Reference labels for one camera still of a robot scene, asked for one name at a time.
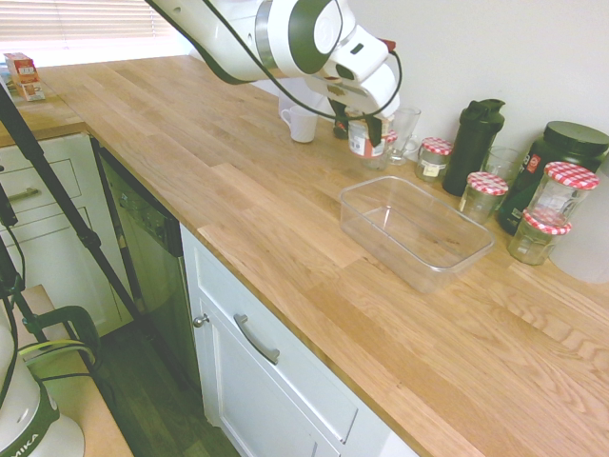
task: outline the window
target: window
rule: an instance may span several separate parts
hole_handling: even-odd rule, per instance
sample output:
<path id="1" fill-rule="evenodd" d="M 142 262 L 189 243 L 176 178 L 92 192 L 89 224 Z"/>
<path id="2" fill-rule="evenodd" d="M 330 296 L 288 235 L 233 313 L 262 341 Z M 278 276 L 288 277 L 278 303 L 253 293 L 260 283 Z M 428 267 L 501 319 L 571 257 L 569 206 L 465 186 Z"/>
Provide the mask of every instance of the window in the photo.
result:
<path id="1" fill-rule="evenodd" d="M 145 0 L 0 0 L 0 55 L 37 67 L 187 53 L 186 39 Z"/>

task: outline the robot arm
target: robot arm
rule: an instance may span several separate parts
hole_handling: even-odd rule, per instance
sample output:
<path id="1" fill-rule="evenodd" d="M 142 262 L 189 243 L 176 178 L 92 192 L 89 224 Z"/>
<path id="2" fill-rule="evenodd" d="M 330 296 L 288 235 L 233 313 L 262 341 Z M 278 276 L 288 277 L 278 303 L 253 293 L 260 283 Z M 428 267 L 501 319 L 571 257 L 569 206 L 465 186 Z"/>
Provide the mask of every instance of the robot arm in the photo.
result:
<path id="1" fill-rule="evenodd" d="M 266 79 L 226 25 L 275 77 L 369 113 L 396 91 L 385 43 L 357 25 L 346 0 L 147 0 L 230 84 Z M 379 117 L 399 106 L 396 96 Z"/>

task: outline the black shaker bottle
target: black shaker bottle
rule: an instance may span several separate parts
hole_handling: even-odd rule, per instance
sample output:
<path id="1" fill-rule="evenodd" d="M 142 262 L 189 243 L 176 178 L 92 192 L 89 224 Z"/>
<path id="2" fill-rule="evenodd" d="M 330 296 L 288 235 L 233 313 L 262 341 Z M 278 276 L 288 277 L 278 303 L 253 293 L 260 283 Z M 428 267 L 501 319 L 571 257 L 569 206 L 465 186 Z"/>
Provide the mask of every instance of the black shaker bottle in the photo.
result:
<path id="1" fill-rule="evenodd" d="M 480 170 L 486 152 L 505 119 L 499 113 L 505 105 L 501 100 L 472 101 L 459 118 L 461 126 L 448 163 L 442 186 L 453 195 L 461 196 L 467 186 L 467 176 Z"/>

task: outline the dark wooden floor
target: dark wooden floor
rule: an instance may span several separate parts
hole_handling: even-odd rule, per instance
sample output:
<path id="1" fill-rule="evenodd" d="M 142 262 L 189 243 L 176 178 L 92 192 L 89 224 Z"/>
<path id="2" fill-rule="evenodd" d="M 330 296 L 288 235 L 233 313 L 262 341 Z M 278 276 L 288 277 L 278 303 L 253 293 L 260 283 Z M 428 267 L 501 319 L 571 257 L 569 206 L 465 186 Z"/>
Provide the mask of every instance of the dark wooden floor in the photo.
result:
<path id="1" fill-rule="evenodd" d="M 239 456 L 223 432 L 207 422 L 200 396 L 177 388 L 134 325 L 102 342 L 99 387 L 135 457 Z"/>

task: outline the butcher block countertop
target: butcher block countertop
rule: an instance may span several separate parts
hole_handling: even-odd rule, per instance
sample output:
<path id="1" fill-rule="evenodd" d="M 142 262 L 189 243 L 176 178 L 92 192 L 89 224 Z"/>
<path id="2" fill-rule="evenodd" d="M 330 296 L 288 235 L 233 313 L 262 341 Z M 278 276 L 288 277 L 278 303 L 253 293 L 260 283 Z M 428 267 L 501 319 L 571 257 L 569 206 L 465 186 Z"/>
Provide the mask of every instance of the butcher block countertop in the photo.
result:
<path id="1" fill-rule="evenodd" d="M 21 96 L 13 95 L 15 105 L 21 110 L 21 115 L 36 139 L 47 140 L 86 131 L 85 122 L 49 86 L 44 82 L 42 86 L 47 97 L 44 101 L 27 102 Z M 7 130 L 0 124 L 0 148 L 14 144 Z"/>
<path id="2" fill-rule="evenodd" d="M 275 97 L 187 56 L 40 74 L 421 455 L 609 455 L 609 285 L 513 260 L 491 221 L 494 250 L 420 294 L 339 227 L 340 190 L 383 174 L 457 205 L 411 165 L 363 168 L 324 121 L 295 144 Z"/>

